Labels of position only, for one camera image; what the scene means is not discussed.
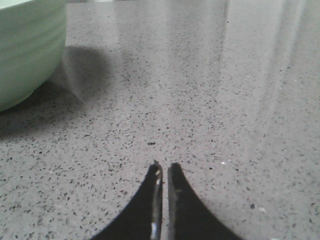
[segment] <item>terrazzo countertop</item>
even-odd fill
[[[154,160],[246,240],[320,239],[320,2],[67,4],[63,59],[0,113],[0,239],[85,240]]]

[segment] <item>bowl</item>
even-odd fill
[[[0,111],[29,97],[59,64],[66,0],[0,0]]]

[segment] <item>gray countertop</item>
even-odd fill
[[[61,64],[0,113],[0,239],[88,239],[154,160],[180,162],[246,240],[320,239],[319,12],[316,0],[68,4]]]

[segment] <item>ceramic bowl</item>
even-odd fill
[[[57,67],[66,0],[0,0],[0,111],[22,102]]]

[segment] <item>black curved prong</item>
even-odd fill
[[[168,194],[169,240],[242,240],[205,207],[178,163],[168,170]]]
[[[162,223],[161,166],[155,162],[125,209],[91,240],[159,240]]]

